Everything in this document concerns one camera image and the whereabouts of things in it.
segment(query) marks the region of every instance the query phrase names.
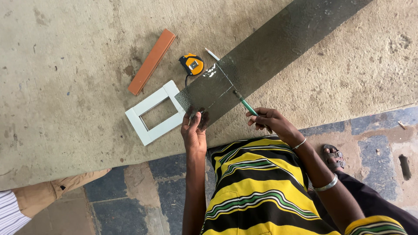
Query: silver bracelet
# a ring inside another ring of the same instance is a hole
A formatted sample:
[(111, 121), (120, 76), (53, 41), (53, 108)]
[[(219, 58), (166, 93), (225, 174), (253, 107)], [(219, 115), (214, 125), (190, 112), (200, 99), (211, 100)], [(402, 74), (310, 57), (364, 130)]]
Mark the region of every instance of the silver bracelet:
[(334, 177), (334, 179), (331, 181), (331, 183), (329, 183), (329, 184), (327, 184), (327, 185), (325, 185), (324, 187), (320, 187), (320, 188), (313, 188), (315, 191), (317, 191), (317, 192), (321, 192), (321, 191), (325, 191), (325, 190), (327, 190), (327, 189), (330, 189), (330, 188), (332, 188), (334, 185), (336, 185), (337, 184), (337, 181), (338, 181), (338, 176), (337, 176), (337, 174), (335, 174), (334, 173), (334, 175), (335, 175), (335, 177)]
[(301, 146), (304, 142), (306, 141), (306, 138), (305, 138), (305, 140), (300, 144), (300, 145), (298, 145), (298, 146), (296, 146), (296, 147), (294, 147), (293, 149), (298, 149), (299, 148), (299, 146)]

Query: foot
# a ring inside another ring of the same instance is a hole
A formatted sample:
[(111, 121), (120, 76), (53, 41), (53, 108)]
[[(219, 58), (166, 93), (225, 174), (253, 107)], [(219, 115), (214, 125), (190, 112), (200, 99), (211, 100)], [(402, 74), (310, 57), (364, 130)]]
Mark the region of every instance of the foot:
[[(337, 150), (334, 149), (334, 148), (331, 148), (331, 149), (325, 148), (324, 149), (324, 152), (325, 153), (336, 153)], [(329, 158), (328, 159), (328, 163), (336, 163), (338, 161), (344, 161), (344, 159), (342, 157), (339, 157), (339, 158)], [(334, 172), (334, 171), (342, 171), (342, 172), (344, 172), (344, 169), (342, 167), (337, 167), (334, 170), (332, 170), (332, 172)]]

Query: white pencil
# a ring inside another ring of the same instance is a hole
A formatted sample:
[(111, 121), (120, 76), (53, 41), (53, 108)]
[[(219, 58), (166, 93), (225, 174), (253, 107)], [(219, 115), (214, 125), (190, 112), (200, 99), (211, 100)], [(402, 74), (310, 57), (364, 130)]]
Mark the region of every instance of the white pencil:
[(213, 58), (215, 58), (215, 60), (219, 61), (219, 58), (215, 56), (215, 54), (213, 54), (210, 50), (208, 50), (208, 48), (205, 47), (205, 49), (211, 56), (213, 56)]

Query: striped shirt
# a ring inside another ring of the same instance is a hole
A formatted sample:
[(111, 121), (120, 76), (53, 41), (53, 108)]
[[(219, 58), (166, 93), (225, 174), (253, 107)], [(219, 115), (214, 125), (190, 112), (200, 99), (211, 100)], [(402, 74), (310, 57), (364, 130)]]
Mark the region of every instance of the striped shirt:
[(11, 190), (0, 192), (0, 235), (12, 235), (31, 219), (23, 215)]
[[(216, 187), (201, 234), (339, 234), (307, 194), (302, 162), (277, 136), (240, 140), (211, 154)], [(345, 234), (406, 234), (385, 216), (354, 221)]]

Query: tape measure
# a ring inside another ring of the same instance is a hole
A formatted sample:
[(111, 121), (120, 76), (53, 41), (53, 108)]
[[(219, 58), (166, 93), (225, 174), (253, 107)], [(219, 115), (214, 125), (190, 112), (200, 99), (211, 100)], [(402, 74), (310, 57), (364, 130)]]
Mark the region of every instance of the tape measure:
[(196, 76), (203, 72), (204, 64), (203, 60), (197, 56), (189, 53), (188, 55), (180, 57), (178, 59), (181, 65), (185, 68), (187, 72), (185, 84), (187, 86), (187, 77), (188, 76)]

